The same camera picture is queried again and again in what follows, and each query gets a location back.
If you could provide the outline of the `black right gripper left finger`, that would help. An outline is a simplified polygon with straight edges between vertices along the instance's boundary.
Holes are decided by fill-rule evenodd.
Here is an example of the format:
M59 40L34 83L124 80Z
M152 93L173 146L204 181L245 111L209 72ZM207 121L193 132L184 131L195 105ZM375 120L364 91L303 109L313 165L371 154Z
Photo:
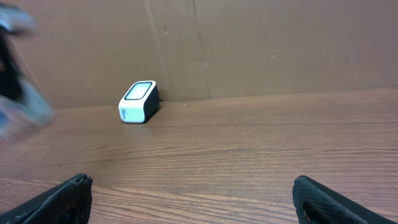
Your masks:
M93 179L77 174L50 190L1 214L5 224L87 224Z

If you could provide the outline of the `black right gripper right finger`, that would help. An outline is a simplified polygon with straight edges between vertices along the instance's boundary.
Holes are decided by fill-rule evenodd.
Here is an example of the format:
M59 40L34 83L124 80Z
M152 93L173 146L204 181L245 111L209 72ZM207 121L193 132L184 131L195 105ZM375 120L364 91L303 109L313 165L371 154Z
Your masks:
M396 224L305 175L294 180L292 198L300 224Z

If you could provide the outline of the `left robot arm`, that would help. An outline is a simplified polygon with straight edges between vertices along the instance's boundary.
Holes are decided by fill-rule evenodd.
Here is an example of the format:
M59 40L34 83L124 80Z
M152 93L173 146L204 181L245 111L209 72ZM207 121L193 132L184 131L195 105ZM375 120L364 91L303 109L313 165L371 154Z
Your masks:
M35 32L35 19L19 7L1 3L1 143L21 138L53 119L53 110L14 60L9 36Z

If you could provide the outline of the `white barcode scanner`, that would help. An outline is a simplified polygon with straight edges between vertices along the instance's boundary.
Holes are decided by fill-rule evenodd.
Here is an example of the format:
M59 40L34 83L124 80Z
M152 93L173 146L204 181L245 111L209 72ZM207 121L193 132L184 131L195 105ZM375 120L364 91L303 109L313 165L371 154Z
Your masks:
M146 123L160 109L160 95L153 80L135 82L118 104L125 123Z

